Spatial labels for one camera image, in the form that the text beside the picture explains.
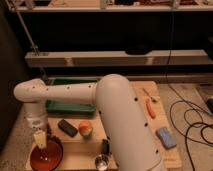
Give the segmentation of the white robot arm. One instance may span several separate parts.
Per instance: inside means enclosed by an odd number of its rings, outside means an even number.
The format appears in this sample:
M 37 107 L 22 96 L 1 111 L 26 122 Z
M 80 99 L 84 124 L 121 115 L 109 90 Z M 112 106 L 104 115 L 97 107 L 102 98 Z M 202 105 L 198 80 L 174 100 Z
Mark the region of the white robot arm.
M 24 103 L 34 130 L 47 127 L 47 100 L 94 104 L 119 171 L 167 171 L 139 98 L 126 77 L 110 74 L 96 83 L 50 86 L 32 79 L 17 84 L 13 93 Z

